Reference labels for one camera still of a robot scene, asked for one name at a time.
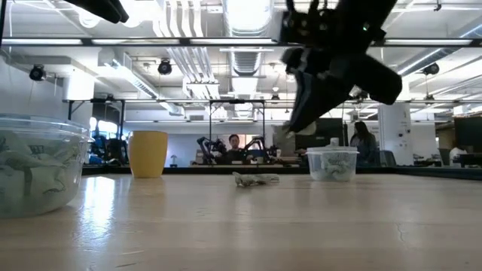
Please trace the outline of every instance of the woman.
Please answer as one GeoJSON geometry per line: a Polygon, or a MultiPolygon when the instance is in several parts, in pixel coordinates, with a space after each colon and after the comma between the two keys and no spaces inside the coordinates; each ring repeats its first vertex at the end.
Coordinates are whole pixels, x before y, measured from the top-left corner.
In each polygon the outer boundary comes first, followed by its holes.
{"type": "Polygon", "coordinates": [[[367,125],[363,121],[355,123],[355,133],[350,139],[349,145],[358,149],[358,164],[369,165],[375,162],[377,140],[375,135],[368,132],[367,125]]]}

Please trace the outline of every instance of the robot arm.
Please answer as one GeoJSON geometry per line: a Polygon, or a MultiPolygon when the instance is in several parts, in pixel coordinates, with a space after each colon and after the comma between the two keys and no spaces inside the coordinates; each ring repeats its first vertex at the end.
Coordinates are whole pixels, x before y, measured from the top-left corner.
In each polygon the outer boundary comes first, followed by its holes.
{"type": "Polygon", "coordinates": [[[211,151],[217,151],[223,156],[227,153],[226,145],[222,140],[216,139],[214,141],[209,140],[206,137],[197,139],[197,144],[201,147],[203,152],[203,162],[209,165],[216,163],[224,163],[223,157],[215,157],[211,151]]]}
{"type": "Polygon", "coordinates": [[[288,10],[281,18],[279,42],[306,48],[288,49],[282,61],[297,81],[297,95],[288,132],[299,132],[323,114],[349,99],[356,85],[370,98],[385,104],[401,92],[401,77],[366,54],[382,41],[381,29],[396,0],[339,0],[335,9],[318,9],[314,0],[308,13],[288,10]]]}
{"type": "Polygon", "coordinates": [[[248,144],[246,144],[246,146],[244,146],[244,148],[243,148],[244,157],[248,156],[249,148],[254,144],[258,145],[258,148],[262,153],[264,161],[266,161],[266,162],[270,161],[270,156],[268,155],[266,146],[264,145],[264,137],[262,137],[262,136],[253,137],[253,139],[248,144]]]}
{"type": "Polygon", "coordinates": [[[95,14],[111,23],[125,23],[129,14],[119,0],[66,0],[92,14],[95,14]]]}

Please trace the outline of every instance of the security camera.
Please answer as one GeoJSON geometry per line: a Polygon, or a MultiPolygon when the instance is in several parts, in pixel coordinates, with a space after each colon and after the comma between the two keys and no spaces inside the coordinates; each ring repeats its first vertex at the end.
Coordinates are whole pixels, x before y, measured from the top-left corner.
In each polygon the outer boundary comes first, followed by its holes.
{"type": "Polygon", "coordinates": [[[42,82],[47,79],[47,72],[44,70],[43,65],[34,65],[29,74],[30,79],[36,82],[42,82]]]}
{"type": "Polygon", "coordinates": [[[422,73],[424,75],[436,75],[439,71],[440,67],[437,65],[437,63],[433,63],[423,68],[422,73]]]}
{"type": "Polygon", "coordinates": [[[161,75],[170,75],[172,72],[172,66],[170,62],[170,59],[162,59],[160,61],[159,67],[157,67],[157,71],[161,75]]]}

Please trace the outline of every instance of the person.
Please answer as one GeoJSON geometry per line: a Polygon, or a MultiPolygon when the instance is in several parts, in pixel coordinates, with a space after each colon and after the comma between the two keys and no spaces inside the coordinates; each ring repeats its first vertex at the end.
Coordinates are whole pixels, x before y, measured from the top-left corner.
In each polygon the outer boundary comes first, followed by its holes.
{"type": "Polygon", "coordinates": [[[462,165],[460,163],[454,163],[453,160],[456,159],[460,154],[467,154],[467,150],[463,146],[457,145],[455,140],[453,141],[452,146],[454,147],[449,153],[450,166],[461,167],[462,165]]]}
{"type": "Polygon", "coordinates": [[[243,156],[243,150],[239,147],[239,136],[238,135],[230,135],[229,136],[229,144],[231,145],[231,149],[227,151],[226,160],[231,163],[232,161],[250,161],[253,159],[252,155],[248,155],[247,157],[243,156]]]}
{"type": "Polygon", "coordinates": [[[359,154],[357,163],[360,165],[370,165],[375,162],[377,151],[377,140],[375,135],[368,131],[367,125],[363,121],[355,123],[355,133],[349,141],[351,147],[356,147],[359,154]]]}

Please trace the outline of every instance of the clear plastic container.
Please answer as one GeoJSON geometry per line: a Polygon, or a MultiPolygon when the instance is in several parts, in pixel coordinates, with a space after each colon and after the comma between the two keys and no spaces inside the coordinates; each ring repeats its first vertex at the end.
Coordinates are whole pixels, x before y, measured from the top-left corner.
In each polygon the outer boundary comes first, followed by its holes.
{"type": "Polygon", "coordinates": [[[353,147],[308,148],[311,178],[316,181],[353,180],[357,153],[353,147]]]}
{"type": "Polygon", "coordinates": [[[0,218],[69,203],[78,192],[88,135],[72,122],[0,114],[0,218]]]}

